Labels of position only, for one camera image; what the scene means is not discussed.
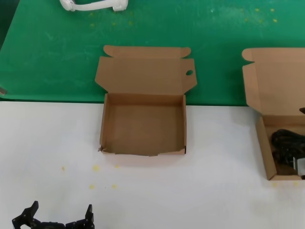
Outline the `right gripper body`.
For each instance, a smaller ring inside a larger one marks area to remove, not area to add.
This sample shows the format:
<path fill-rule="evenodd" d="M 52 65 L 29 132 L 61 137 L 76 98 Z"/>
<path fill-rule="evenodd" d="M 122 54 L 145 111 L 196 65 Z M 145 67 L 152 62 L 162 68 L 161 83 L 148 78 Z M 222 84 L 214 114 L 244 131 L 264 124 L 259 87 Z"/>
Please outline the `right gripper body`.
<path fill-rule="evenodd" d="M 293 157 L 293 167 L 299 177 L 305 179 L 305 158 L 304 157 Z"/>

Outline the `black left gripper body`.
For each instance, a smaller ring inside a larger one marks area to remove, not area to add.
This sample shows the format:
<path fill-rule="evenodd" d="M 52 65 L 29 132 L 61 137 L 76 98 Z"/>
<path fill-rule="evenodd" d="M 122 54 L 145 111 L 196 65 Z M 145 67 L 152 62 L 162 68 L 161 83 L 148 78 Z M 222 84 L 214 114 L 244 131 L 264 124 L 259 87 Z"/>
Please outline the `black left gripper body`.
<path fill-rule="evenodd" d="M 58 222 L 40 222 L 38 229 L 66 229 L 65 225 Z"/>

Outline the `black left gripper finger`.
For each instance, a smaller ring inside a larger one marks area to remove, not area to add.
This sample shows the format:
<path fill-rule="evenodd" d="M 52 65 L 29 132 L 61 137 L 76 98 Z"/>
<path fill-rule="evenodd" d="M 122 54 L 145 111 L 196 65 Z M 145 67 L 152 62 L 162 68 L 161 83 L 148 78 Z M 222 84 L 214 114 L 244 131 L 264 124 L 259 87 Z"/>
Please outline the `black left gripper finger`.
<path fill-rule="evenodd" d="M 65 225 L 65 228 L 66 229 L 95 229 L 94 214 L 92 212 L 92 204 L 90 204 L 88 206 L 84 219 L 67 223 Z"/>
<path fill-rule="evenodd" d="M 26 225 L 31 229 L 37 226 L 40 221 L 34 218 L 35 213 L 39 208 L 38 201 L 34 201 L 32 206 L 29 208 L 25 208 L 23 212 L 12 220 L 14 229 L 21 229 L 22 225 Z"/>

